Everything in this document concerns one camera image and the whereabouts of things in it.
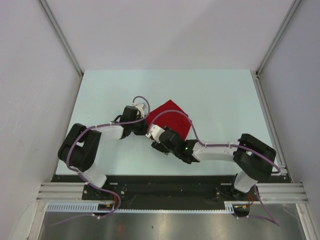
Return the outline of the red cloth napkin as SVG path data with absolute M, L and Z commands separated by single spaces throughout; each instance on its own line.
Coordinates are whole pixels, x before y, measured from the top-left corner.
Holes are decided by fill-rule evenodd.
M 147 125 L 150 126 L 157 115 L 168 110 L 176 110 L 184 113 L 187 116 L 187 114 L 170 99 L 150 112 L 146 119 Z M 191 123 L 188 121 L 188 119 L 177 112 L 164 113 L 163 115 L 158 117 L 153 124 L 158 125 L 161 128 L 170 128 L 171 130 L 178 133 L 183 140 L 187 138 L 191 128 Z

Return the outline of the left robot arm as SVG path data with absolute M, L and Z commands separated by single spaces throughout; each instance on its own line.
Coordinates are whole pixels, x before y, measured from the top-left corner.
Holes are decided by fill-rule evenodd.
M 144 103 L 127 105 L 115 120 L 102 126 L 87 127 L 75 123 L 58 150 L 58 159 L 67 167 L 94 185 L 93 194 L 100 200 L 110 196 L 111 188 L 105 184 L 106 175 L 95 164 L 100 143 L 121 140 L 131 133 L 141 136 L 147 132 L 147 106 Z

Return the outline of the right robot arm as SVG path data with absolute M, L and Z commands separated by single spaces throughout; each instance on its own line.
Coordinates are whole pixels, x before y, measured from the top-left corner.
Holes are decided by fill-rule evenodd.
M 266 182 L 273 174 L 276 151 L 254 136 L 243 133 L 235 142 L 201 143 L 198 139 L 182 139 L 168 127 L 153 124 L 146 134 L 151 146 L 164 154 L 173 154 L 186 164 L 204 161 L 236 163 L 237 173 L 230 187 L 231 196 L 242 201 L 258 182 Z

